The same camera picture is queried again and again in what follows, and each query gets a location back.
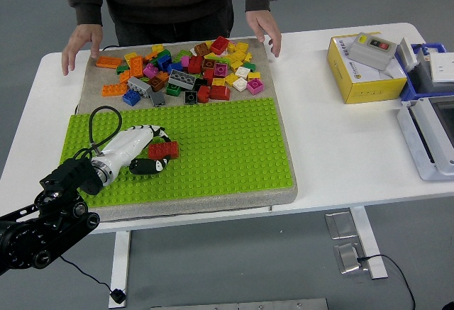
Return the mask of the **person's left hand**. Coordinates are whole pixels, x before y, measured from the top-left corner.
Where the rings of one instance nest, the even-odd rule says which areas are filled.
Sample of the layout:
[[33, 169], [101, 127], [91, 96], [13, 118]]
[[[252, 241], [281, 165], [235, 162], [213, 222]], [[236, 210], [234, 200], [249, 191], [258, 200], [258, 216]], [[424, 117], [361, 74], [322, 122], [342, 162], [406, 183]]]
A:
[[265, 36], [268, 35], [270, 51], [275, 57], [279, 57], [282, 34], [272, 14], [268, 10], [246, 11], [245, 18], [259, 42], [265, 42]]

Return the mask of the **person's right hand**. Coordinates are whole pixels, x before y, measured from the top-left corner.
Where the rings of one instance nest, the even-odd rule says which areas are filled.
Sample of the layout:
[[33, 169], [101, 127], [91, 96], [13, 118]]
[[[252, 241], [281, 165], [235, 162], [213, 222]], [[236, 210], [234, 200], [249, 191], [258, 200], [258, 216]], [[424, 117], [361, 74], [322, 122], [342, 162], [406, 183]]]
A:
[[80, 24], [71, 34], [67, 45], [62, 51], [61, 68], [62, 74], [67, 76], [76, 67], [75, 60], [78, 52], [87, 44], [91, 43], [91, 58], [97, 59], [100, 53], [100, 45], [103, 38], [103, 28], [99, 24]]

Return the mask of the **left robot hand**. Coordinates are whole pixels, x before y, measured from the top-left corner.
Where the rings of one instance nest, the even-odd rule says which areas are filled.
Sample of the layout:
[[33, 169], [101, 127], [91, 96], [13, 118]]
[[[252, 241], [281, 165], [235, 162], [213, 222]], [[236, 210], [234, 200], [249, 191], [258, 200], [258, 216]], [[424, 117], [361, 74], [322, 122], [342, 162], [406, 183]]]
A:
[[156, 137], [165, 142], [171, 141], [163, 127], [154, 125], [133, 126], [116, 134], [101, 153], [92, 159], [92, 166], [102, 184], [111, 184], [120, 169], [129, 166]]

